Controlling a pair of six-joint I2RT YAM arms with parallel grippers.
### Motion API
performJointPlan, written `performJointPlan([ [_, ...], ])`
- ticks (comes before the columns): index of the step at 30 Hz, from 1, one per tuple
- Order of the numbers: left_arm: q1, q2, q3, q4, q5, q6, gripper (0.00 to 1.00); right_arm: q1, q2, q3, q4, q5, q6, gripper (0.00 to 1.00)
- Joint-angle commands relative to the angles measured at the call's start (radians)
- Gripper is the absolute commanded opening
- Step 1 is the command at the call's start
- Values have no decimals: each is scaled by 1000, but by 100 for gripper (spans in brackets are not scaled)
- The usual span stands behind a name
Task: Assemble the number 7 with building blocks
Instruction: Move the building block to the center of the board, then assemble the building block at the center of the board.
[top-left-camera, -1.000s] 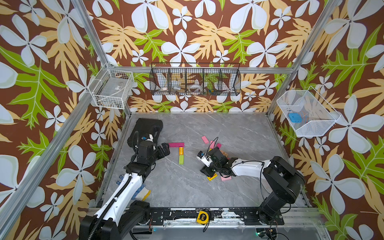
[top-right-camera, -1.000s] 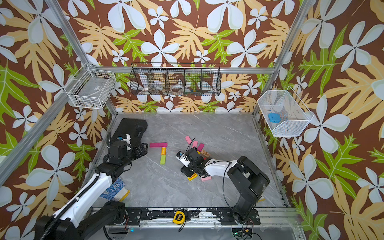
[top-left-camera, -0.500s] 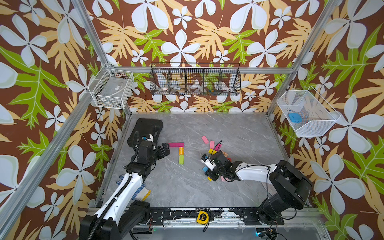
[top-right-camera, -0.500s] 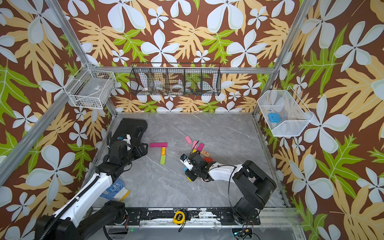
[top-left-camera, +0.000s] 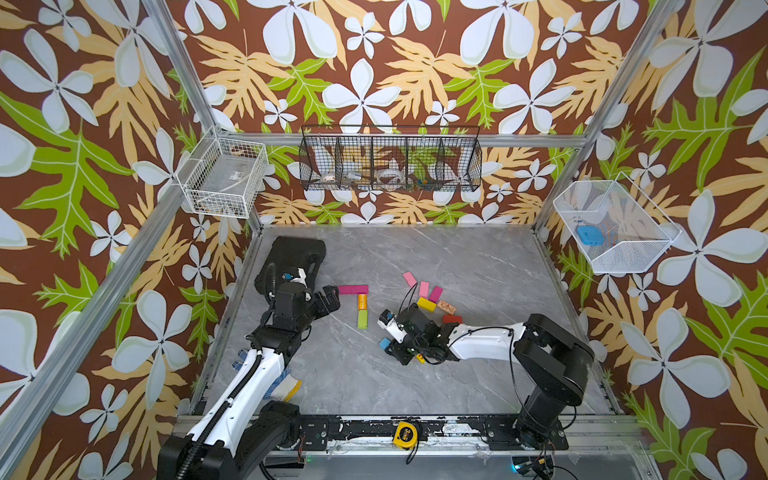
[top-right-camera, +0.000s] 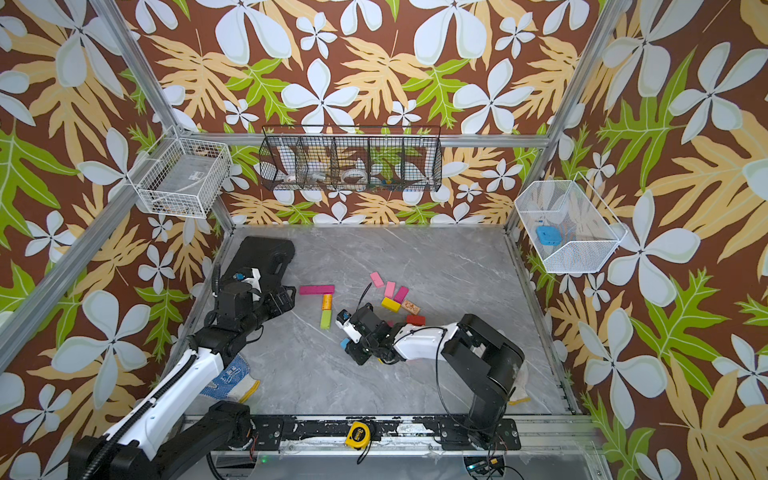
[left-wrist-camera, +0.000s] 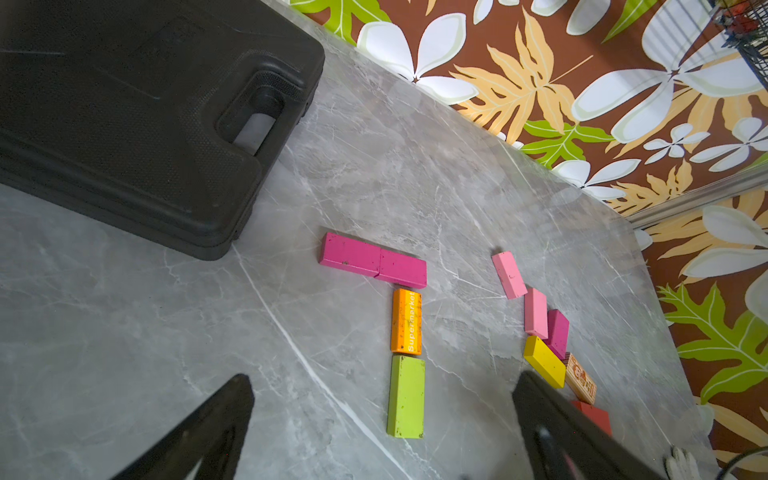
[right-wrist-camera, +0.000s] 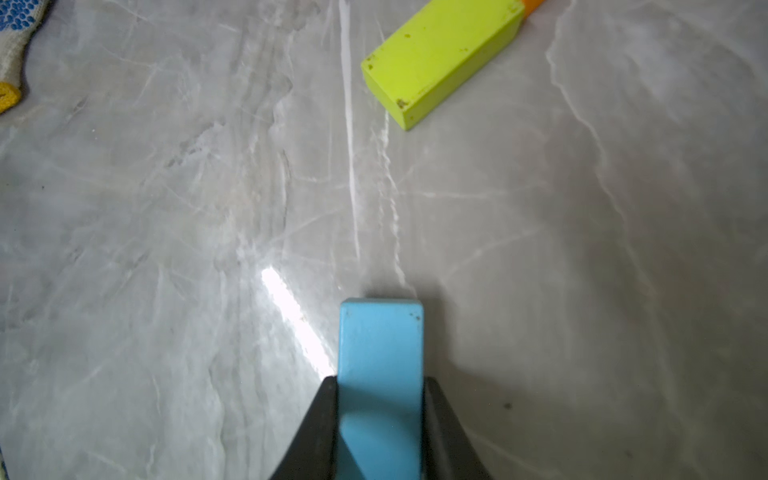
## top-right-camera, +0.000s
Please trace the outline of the orange cylinder block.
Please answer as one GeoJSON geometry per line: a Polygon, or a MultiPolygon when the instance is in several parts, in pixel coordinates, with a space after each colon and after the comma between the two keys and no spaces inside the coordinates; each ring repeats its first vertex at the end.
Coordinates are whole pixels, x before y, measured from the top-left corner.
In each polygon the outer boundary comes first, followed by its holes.
{"type": "Polygon", "coordinates": [[[322,310],[330,311],[332,309],[333,295],[325,294],[322,301],[322,310]]]}

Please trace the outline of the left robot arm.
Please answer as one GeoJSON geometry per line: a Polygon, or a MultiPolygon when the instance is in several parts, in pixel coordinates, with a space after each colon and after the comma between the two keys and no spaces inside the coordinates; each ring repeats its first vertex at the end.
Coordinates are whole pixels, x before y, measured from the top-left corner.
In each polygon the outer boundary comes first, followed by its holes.
{"type": "Polygon", "coordinates": [[[192,427],[177,435],[171,430],[247,345],[248,336],[292,310],[295,300],[295,287],[280,283],[256,290],[234,281],[221,288],[169,375],[105,434],[85,437],[72,447],[68,478],[176,479],[216,447],[248,447],[251,415],[237,401],[220,400],[192,427]]]}

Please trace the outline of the green block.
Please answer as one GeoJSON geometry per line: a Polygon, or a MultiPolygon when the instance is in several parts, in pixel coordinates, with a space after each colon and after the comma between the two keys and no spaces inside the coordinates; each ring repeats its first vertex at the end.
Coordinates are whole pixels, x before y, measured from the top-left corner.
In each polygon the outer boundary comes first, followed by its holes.
{"type": "Polygon", "coordinates": [[[323,310],[321,315],[321,323],[320,327],[323,330],[329,330],[331,327],[331,320],[332,320],[332,311],[331,310],[323,310]]]}

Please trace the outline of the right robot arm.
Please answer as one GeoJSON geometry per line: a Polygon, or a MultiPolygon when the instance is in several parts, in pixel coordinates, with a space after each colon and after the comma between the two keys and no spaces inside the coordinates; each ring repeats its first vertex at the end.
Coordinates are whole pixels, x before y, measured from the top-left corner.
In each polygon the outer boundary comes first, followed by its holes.
{"type": "Polygon", "coordinates": [[[473,394],[464,419],[448,418],[477,445],[488,444],[496,433],[523,367],[523,351],[474,314],[440,326],[388,324],[369,303],[351,313],[341,311],[336,324],[348,336],[344,351],[357,364],[376,358],[386,365],[411,360],[447,363],[473,394]]]}

